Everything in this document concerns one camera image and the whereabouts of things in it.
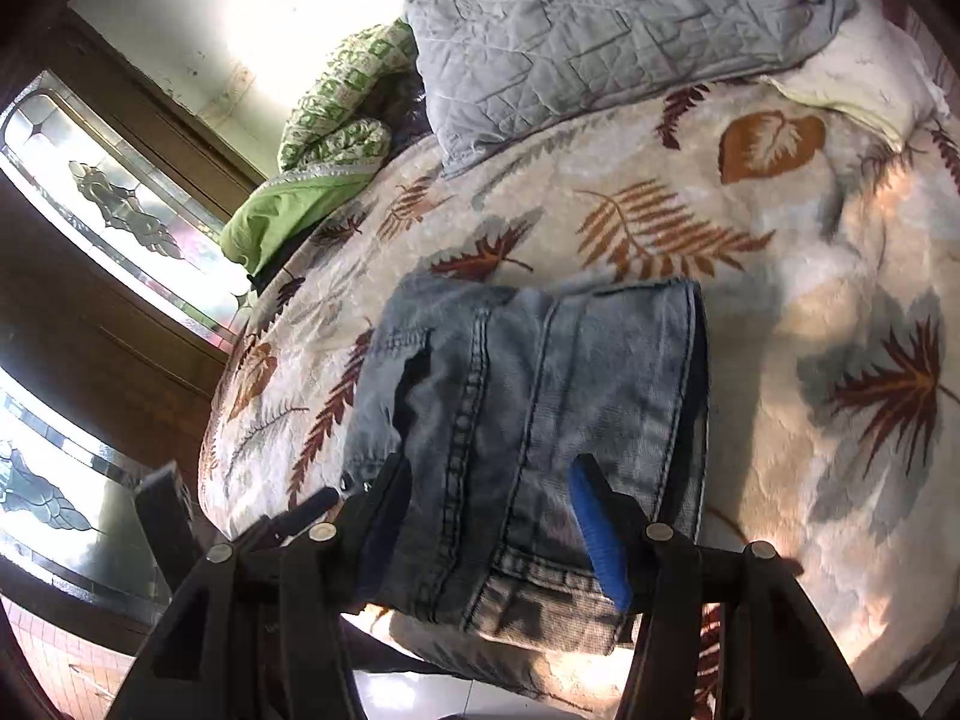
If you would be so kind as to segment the grey-blue denim jeans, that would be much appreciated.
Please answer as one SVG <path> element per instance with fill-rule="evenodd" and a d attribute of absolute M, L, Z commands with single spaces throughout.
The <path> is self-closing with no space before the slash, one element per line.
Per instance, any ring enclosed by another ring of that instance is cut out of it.
<path fill-rule="evenodd" d="M 528 649 L 610 652 L 628 619 L 590 564 L 569 465 L 594 457 L 649 518 L 694 535 L 708 382 L 691 281 L 405 277 L 364 353 L 343 449 L 350 488 L 391 455 L 412 468 L 377 603 Z"/>

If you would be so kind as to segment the green patterned quilt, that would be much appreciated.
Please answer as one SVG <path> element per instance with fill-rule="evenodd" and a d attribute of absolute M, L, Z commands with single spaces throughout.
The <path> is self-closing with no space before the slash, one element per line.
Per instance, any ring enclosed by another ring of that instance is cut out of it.
<path fill-rule="evenodd" d="M 281 131 L 278 174 L 247 197 L 220 234 L 221 253 L 256 277 L 281 246 L 368 185 L 391 151 L 392 128 L 374 93 L 415 68 L 407 21 L 345 37 Z"/>

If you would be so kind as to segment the leaf pattern fleece blanket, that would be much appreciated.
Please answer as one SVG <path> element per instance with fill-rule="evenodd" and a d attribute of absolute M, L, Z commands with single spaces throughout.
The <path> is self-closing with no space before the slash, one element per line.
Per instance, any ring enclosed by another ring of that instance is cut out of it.
<path fill-rule="evenodd" d="M 228 535 L 334 483 L 364 353 L 412 271 L 509 286 L 697 280 L 703 530 L 766 539 L 867 689 L 958 658 L 958 124 L 907 143 L 770 82 L 537 133 L 444 177 L 434 138 L 324 221 L 252 307 L 199 461 Z"/>

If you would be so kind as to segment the dark purple cloth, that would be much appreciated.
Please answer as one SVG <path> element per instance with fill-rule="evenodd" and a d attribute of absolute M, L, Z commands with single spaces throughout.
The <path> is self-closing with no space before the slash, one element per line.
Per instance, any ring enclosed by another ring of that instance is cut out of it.
<path fill-rule="evenodd" d="M 381 121 L 391 134 L 387 160 L 393 160 L 431 133 L 427 93 L 415 70 L 381 78 L 374 85 L 368 103 L 371 117 Z"/>

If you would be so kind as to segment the white floral pillow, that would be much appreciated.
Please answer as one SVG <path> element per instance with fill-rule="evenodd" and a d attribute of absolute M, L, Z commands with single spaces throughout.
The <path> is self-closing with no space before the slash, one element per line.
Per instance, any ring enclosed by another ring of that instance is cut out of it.
<path fill-rule="evenodd" d="M 850 117 L 901 151 L 918 125 L 949 115 L 918 44 L 869 4 L 793 70 L 761 75 L 789 101 Z"/>

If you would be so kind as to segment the grey quilted pillow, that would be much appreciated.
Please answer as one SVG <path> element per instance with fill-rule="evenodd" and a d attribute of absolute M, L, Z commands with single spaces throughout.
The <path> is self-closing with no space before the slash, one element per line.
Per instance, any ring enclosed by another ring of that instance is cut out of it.
<path fill-rule="evenodd" d="M 427 114 L 457 176 L 532 133 L 686 83 L 789 70 L 856 0 L 409 0 Z"/>

